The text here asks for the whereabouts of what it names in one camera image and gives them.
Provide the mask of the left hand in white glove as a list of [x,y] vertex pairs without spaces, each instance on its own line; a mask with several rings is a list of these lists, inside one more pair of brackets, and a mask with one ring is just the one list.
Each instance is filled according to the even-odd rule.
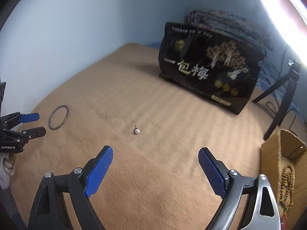
[[3,190],[9,188],[10,178],[15,173],[15,160],[16,155],[14,153],[1,153],[0,186]]

